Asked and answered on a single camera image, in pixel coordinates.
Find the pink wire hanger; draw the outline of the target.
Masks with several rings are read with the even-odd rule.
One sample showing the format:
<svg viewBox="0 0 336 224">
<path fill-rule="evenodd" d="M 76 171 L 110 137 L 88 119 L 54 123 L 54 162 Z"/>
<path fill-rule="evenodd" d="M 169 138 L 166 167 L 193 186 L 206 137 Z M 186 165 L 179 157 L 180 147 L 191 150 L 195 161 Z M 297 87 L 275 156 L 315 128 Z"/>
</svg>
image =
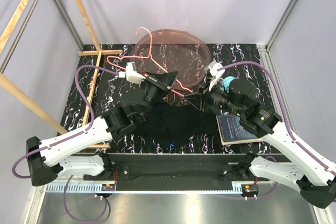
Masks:
<svg viewBox="0 0 336 224">
<path fill-rule="evenodd" d="M 133 61 L 140 72 L 167 73 L 178 71 L 174 89 L 179 92 L 192 92 L 193 81 L 189 81 L 188 65 L 197 59 L 198 43 L 187 32 L 174 29 L 150 31 L 134 46 L 129 56 L 107 56 L 109 65 L 125 70 L 118 62 Z"/>
</svg>

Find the black t shirt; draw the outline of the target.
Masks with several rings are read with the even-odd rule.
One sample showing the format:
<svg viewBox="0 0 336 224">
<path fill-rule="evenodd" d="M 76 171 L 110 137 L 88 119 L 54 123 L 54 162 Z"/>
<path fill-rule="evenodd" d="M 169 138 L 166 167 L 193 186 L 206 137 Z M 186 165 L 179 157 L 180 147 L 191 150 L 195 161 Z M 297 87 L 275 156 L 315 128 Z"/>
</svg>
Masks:
<svg viewBox="0 0 336 224">
<path fill-rule="evenodd" d="M 219 137 L 212 110 L 202 112 L 192 105 L 173 106 L 162 100 L 146 115 L 141 132 L 156 140 L 164 150 L 181 147 L 193 135 Z"/>
</svg>

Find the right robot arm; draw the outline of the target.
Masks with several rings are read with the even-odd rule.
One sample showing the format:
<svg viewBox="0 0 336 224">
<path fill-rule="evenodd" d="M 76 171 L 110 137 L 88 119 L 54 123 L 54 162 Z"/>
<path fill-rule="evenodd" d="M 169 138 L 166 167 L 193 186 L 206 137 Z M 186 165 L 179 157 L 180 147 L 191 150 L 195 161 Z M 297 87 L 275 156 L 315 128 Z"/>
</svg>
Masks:
<svg viewBox="0 0 336 224">
<path fill-rule="evenodd" d="M 238 116 L 244 130 L 271 144 L 294 163 L 289 167 L 257 154 L 247 154 L 235 165 L 242 179 L 255 176 L 273 180 L 299 192 L 308 203 L 321 209 L 335 202 L 335 163 L 287 128 L 283 118 L 272 108 L 260 104 L 253 83 L 235 78 L 227 90 L 207 84 L 186 98 L 200 110 L 213 106 Z"/>
</svg>

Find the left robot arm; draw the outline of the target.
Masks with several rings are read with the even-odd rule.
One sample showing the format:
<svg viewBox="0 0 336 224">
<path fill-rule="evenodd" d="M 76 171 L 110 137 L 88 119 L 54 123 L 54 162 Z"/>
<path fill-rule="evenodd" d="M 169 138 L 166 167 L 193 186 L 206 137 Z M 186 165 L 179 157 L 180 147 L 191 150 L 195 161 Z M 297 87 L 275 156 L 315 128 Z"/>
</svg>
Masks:
<svg viewBox="0 0 336 224">
<path fill-rule="evenodd" d="M 116 74 L 139 87 L 121 97 L 114 106 L 100 116 L 66 134 L 40 140 L 31 137 L 26 141 L 26 160 L 29 179 L 35 187 L 53 182 L 61 176 L 91 175 L 103 180 L 113 175 L 108 157 L 94 155 L 80 157 L 74 154 L 90 145 L 109 141 L 114 137 L 132 133 L 143 125 L 145 117 L 171 90 L 178 73 L 138 73 L 135 70 Z"/>
</svg>

